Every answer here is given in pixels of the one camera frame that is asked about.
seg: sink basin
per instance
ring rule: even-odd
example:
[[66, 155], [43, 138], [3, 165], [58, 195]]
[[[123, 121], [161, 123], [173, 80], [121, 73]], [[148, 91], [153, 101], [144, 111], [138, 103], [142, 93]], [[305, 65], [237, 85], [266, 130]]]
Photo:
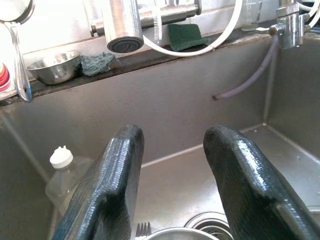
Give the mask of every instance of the sink basin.
[[1, 176], [10, 201], [0, 199], [1, 235], [19, 240], [28, 230], [26, 239], [46, 239], [47, 232], [50, 239], [59, 220], [55, 215], [50, 220], [52, 205], [44, 191], [54, 171], [48, 161], [52, 151], [63, 144], [75, 156], [97, 159], [127, 124], [138, 125], [145, 136], [132, 237], [137, 224], [148, 221], [152, 232], [187, 226], [230, 237], [201, 145], [214, 124], [242, 129], [319, 219], [319, 37], [307, 34], [299, 48], [280, 51], [278, 62], [240, 94], [212, 98], [247, 80], [269, 44], [269, 37], [253, 34], [208, 54], [164, 57], [161, 64], [2, 107]]
[[[270, 126], [260, 125], [242, 132], [255, 141], [307, 206], [320, 205], [320, 164], [317, 158]], [[319, 221], [319, 209], [310, 210]], [[188, 227], [188, 221], [203, 213], [215, 214], [211, 217], [210, 227], [204, 229], [206, 232], [210, 231], [221, 240], [231, 239], [227, 227], [224, 228], [226, 231], [220, 229], [226, 226], [223, 224], [226, 218], [202, 145], [142, 166], [134, 227], [146, 221], [150, 221], [152, 232]], [[198, 223], [205, 219], [210, 222], [210, 217], [199, 217]], [[212, 219], [221, 220], [222, 223], [212, 223]]]

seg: utensil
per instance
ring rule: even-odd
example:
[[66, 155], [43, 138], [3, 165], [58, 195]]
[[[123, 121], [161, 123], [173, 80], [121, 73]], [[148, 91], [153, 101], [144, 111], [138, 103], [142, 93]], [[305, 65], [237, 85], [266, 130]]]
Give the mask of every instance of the utensil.
[[134, 240], [144, 240], [149, 235], [151, 235], [150, 222], [138, 223]]
[[173, 227], [157, 231], [144, 240], [218, 240], [218, 238], [197, 229]]
[[80, 53], [68, 51], [42, 58], [26, 69], [39, 81], [55, 85], [72, 79], [80, 66]]
[[19, 27], [25, 23], [35, 9], [34, 0], [0, 0], [0, 23], [9, 30], [15, 52], [15, 87], [19, 96], [30, 102], [32, 100], [30, 83], [25, 70], [24, 60], [19, 49]]

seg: faucet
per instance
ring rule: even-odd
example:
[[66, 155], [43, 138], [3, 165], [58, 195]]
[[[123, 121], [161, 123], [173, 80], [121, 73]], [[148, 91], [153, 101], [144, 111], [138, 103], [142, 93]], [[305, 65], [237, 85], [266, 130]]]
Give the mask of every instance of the faucet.
[[277, 24], [270, 28], [259, 27], [256, 31], [278, 36], [279, 46], [282, 49], [298, 47], [304, 43], [305, 32], [310, 30], [305, 22], [310, 19], [310, 16], [309, 14], [299, 15], [299, 5], [296, 0], [279, 0], [276, 17]]
[[[154, 26], [154, 11], [137, 0], [105, 0], [101, 3], [102, 19], [90, 23], [94, 37], [105, 35], [107, 48], [115, 53], [131, 53], [144, 45], [143, 30]], [[162, 24], [181, 22], [202, 11], [201, 0], [192, 4], [179, 4], [179, 0], [166, 0], [160, 8]]]

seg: faucet spout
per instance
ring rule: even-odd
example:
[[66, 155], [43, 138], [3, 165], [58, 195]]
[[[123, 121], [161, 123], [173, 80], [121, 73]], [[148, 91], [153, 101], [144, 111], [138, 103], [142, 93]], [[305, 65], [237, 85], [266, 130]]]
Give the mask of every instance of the faucet spout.
[[104, 0], [101, 7], [109, 50], [131, 53], [144, 45], [137, 0]]

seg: plastic bottle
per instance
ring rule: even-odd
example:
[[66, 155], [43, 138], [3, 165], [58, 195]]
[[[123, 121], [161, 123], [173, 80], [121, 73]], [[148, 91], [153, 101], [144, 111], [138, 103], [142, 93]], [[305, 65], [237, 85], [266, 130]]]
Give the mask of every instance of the plastic bottle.
[[45, 194], [63, 216], [82, 177], [93, 160], [88, 157], [73, 156], [71, 151], [58, 147], [50, 157], [56, 169], [55, 174], [45, 186]]

